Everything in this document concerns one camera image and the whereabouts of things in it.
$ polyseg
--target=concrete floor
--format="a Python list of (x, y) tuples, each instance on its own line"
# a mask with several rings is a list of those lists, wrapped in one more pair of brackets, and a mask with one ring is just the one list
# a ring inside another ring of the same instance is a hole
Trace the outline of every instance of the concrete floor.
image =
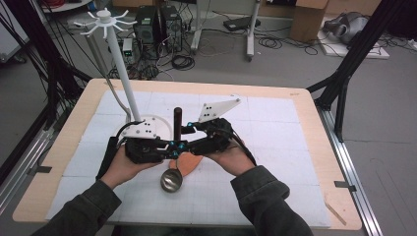
[[(207, 27), (223, 20), (208, 21)], [(262, 30), (281, 29), (290, 24), (261, 21)], [(75, 38), (87, 48), (82, 36), (75, 35)], [(202, 38), (215, 48), (215, 51), (208, 47), (202, 49), (205, 54), (224, 54), (205, 57), (198, 53), (192, 70), (169, 71), (174, 81), (306, 88), (330, 76), (342, 61), (342, 58), (325, 56), (319, 46), (315, 46), (317, 55), (308, 55), (304, 49), (289, 44), (275, 50), (256, 43), (256, 55), (249, 63), (244, 56), (245, 39), (213, 31), (203, 32)], [(97, 41), (110, 64), (105, 42), (101, 37)], [(100, 77), (74, 43), (69, 43), (69, 48), (80, 70)], [(390, 55), (388, 60), (366, 59), (349, 84), (343, 137), (384, 235), (411, 236), (417, 235), (417, 185), (414, 183), (417, 179), (417, 52), (401, 47), (385, 50)], [(0, 72), (0, 129), (8, 134), (0, 138), (2, 163), (44, 106), (45, 93), (30, 63), (2, 65)], [(164, 74), (156, 79), (172, 80)], [(27, 235), (41, 225), (14, 222), (11, 217), (29, 183), (30, 177), (0, 216), (1, 235)], [(97, 235), (110, 232), (111, 227), (105, 226)], [(325, 231), (316, 234), (330, 235)], [(364, 232), (349, 235), (364, 235)]]

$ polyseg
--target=black post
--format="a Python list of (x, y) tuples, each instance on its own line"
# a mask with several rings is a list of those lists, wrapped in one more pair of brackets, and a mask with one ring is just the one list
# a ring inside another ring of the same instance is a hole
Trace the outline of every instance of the black post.
[(309, 92), (325, 88), (321, 96), (315, 100), (316, 105), (322, 110), (330, 110), (331, 104), (338, 97), (334, 131), (341, 142), (343, 142), (342, 125), (349, 81), (389, 23), (409, 1), (382, 0), (337, 70), (327, 79), (307, 88)]

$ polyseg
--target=white paper sheet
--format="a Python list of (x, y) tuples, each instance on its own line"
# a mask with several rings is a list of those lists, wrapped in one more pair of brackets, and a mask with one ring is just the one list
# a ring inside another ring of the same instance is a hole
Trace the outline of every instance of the white paper sheet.
[[(127, 104), (123, 92), (118, 91)], [(303, 131), (291, 99), (234, 95), (135, 92), (141, 114), (164, 117), (172, 125), (173, 109), (183, 109), (183, 125), (195, 122), (204, 103), (236, 99), (242, 103), (227, 112), (226, 118), (245, 141), (258, 164), (264, 165), (291, 189), (288, 204), (311, 227), (330, 227)], [(50, 219), (67, 201), (88, 188), (104, 156), (108, 138), (124, 124), (125, 114), (110, 91), (106, 92), (67, 166), (58, 193), (47, 215)], [(203, 132), (183, 136), (193, 141)], [(233, 176), (204, 158), (184, 178), (181, 189), (165, 193), (159, 185), (167, 162), (141, 172), (116, 188), (123, 204), (110, 218), (113, 222), (140, 222), (199, 225), (249, 225), (241, 213), (230, 186)]]

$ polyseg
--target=sleeve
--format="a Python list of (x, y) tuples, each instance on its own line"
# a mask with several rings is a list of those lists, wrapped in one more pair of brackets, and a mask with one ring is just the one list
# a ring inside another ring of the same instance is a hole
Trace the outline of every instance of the sleeve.
[(32, 235), (95, 235), (121, 205), (114, 192), (100, 180), (64, 204), (51, 220)]
[(285, 202), (288, 186), (263, 166), (248, 170), (231, 184), (240, 209), (257, 235), (313, 235), (304, 219)]

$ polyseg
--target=person's right hand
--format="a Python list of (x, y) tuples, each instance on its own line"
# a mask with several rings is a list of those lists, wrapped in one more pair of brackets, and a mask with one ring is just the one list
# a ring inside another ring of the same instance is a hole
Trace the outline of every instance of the person's right hand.
[(255, 167), (251, 159), (234, 140), (230, 142), (225, 151), (210, 153), (206, 157), (217, 162), (225, 171), (234, 176), (239, 176)]

